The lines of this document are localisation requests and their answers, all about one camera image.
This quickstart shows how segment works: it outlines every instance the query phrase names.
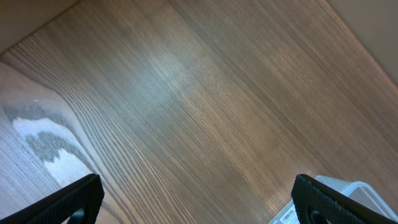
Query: wooden surface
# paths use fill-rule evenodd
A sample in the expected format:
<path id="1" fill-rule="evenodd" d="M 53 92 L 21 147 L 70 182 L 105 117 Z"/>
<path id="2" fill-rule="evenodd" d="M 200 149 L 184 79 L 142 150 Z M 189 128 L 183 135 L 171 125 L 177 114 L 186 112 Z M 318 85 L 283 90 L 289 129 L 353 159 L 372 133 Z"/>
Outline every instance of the wooden surface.
<path id="1" fill-rule="evenodd" d="M 0 59 L 2 217 L 89 172 L 98 223 L 268 223 L 299 173 L 398 211 L 398 89 L 326 1 L 86 0 Z"/>
<path id="2" fill-rule="evenodd" d="M 0 0 L 0 53 L 78 0 Z"/>

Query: wooden panel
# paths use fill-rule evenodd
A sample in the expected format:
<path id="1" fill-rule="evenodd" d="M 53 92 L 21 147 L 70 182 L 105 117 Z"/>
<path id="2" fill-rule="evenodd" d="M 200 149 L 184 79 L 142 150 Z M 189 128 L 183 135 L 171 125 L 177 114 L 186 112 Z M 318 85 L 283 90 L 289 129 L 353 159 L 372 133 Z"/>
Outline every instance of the wooden panel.
<path id="1" fill-rule="evenodd" d="M 397 88 L 326 1 L 87 0 L 1 61 L 50 180 L 102 176 L 99 223 L 267 223 L 299 173 L 398 208 Z"/>
<path id="2" fill-rule="evenodd" d="M 78 0 L 0 0 L 0 52 L 76 2 Z"/>

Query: barcode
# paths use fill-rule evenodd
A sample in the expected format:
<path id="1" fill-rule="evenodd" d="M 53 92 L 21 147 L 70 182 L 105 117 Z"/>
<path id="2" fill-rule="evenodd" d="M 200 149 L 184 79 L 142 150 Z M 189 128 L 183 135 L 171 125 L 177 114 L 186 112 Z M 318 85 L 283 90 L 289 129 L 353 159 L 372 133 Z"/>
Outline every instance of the barcode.
<path id="1" fill-rule="evenodd" d="M 293 224 L 293 223 L 296 221 L 296 219 L 297 219 L 297 216 L 296 216 L 296 209 L 295 209 L 295 207 L 293 206 L 292 208 L 290 208 L 290 209 L 285 213 L 285 215 L 280 219 L 280 221 L 281 221 L 283 224 Z"/>
<path id="2" fill-rule="evenodd" d="M 287 214 L 285 214 L 285 216 L 282 218 L 282 221 L 286 222 L 287 220 L 289 220 L 290 216 L 293 215 L 294 212 L 295 210 L 288 211 Z"/>

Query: white plastic object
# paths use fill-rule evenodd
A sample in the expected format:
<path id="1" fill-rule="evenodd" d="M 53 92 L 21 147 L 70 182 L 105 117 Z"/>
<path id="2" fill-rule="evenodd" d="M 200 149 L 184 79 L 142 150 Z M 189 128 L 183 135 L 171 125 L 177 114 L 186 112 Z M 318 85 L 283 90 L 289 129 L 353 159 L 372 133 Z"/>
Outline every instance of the white plastic object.
<path id="1" fill-rule="evenodd" d="M 383 199 L 373 190 L 373 188 L 364 182 L 348 182 L 319 175 L 315 180 L 327 185 L 333 190 L 353 199 L 354 201 L 370 208 L 378 214 L 398 222 L 397 215 L 383 201 Z M 272 220 L 269 224 L 299 224 L 297 214 L 294 208 L 293 200 L 291 200 Z"/>

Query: white label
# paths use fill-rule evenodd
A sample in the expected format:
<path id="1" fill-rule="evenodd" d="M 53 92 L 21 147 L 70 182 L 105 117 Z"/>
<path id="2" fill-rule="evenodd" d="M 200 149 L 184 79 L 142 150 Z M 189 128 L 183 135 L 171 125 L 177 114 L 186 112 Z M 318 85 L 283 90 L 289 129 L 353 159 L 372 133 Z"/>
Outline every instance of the white label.
<path id="1" fill-rule="evenodd" d="M 296 223 L 300 223 L 298 218 L 297 218 L 297 214 L 296 214 L 296 209 L 295 207 L 291 207 L 286 213 L 285 215 L 280 219 L 280 221 L 283 224 L 296 224 Z"/>

